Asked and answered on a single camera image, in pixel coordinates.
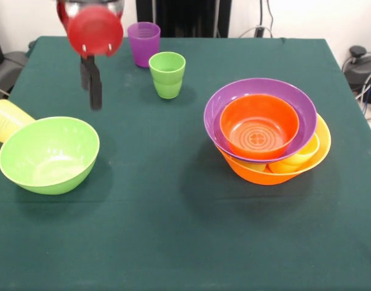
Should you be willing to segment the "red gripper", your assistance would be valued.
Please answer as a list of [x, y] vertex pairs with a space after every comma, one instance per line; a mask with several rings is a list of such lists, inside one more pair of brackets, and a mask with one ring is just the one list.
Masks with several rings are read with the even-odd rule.
[[94, 56], [111, 56], [121, 46], [124, 1], [57, 1], [56, 11], [70, 45], [81, 55], [81, 86], [90, 92], [90, 107], [101, 110], [102, 82]]

